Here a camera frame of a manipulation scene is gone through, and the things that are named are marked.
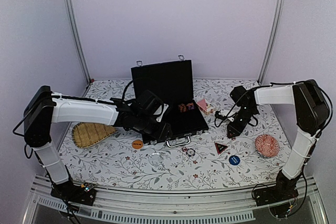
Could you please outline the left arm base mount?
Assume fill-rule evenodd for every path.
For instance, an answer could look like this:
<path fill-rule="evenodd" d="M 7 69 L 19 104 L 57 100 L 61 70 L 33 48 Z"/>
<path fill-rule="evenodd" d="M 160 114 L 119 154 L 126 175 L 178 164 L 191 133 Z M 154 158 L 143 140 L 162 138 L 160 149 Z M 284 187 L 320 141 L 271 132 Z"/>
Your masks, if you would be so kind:
<path fill-rule="evenodd" d="M 51 182 L 51 195 L 66 202 L 75 202 L 82 205 L 93 206 L 97 191 L 95 185 L 91 183 L 83 183 L 75 185 L 71 180 L 55 184 Z"/>

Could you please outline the black poker set case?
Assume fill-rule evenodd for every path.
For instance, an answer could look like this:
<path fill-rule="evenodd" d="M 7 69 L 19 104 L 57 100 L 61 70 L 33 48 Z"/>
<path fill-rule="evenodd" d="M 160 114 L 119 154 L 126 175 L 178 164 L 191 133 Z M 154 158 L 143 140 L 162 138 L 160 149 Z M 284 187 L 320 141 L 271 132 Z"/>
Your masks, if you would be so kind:
<path fill-rule="evenodd" d="M 167 138 L 168 141 L 202 134 L 209 129 L 194 99 L 191 60 L 133 67 L 131 75 L 136 97 L 149 90 L 169 105 L 162 117 L 163 122 L 171 125 L 172 136 Z M 194 110 L 179 111 L 179 104 L 191 102 L 195 104 Z"/>

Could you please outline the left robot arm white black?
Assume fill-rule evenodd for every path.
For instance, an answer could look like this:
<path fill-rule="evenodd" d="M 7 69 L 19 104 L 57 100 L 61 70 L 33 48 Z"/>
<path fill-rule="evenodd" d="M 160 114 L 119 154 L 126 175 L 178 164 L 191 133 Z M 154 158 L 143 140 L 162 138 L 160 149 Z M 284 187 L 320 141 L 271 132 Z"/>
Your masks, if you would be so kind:
<path fill-rule="evenodd" d="M 20 136 L 36 153 L 51 181 L 58 185 L 58 192 L 67 200 L 73 200 L 78 195 L 78 188 L 71 183 L 69 172 L 52 143 L 50 128 L 53 123 L 98 123 L 122 127 L 161 141 L 172 135 L 170 124 L 162 120 L 168 108 L 148 90 L 135 99 L 99 100 L 63 95 L 52 92 L 49 86 L 42 86 L 26 107 L 18 125 L 24 130 Z"/>

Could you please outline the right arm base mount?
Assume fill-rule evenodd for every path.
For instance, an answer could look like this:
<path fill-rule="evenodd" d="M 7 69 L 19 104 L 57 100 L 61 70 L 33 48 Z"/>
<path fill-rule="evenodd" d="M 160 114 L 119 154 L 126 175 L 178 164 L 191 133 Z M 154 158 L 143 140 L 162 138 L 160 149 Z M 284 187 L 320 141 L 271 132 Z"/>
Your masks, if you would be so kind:
<path fill-rule="evenodd" d="M 271 205 L 286 201 L 280 205 L 269 207 L 271 215 L 277 219 L 287 218 L 299 196 L 296 187 L 282 190 L 280 187 L 257 184 L 251 191 L 251 196 L 257 206 Z"/>

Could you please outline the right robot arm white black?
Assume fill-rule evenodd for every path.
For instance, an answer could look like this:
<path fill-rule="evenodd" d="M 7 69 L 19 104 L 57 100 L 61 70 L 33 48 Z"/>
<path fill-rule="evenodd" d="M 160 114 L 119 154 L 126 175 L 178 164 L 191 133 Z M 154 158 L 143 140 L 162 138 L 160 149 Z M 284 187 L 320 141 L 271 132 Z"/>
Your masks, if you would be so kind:
<path fill-rule="evenodd" d="M 332 102 L 327 94 L 315 80 L 309 79 L 291 83 L 271 83 L 249 90 L 238 86 L 232 90 L 230 97 L 239 107 L 239 111 L 227 125 L 228 138 L 241 135 L 254 115 L 259 113 L 260 105 L 291 104 L 295 107 L 298 127 L 296 139 L 279 174 L 287 180 L 296 179 L 310 158 L 310 151 L 332 118 Z"/>

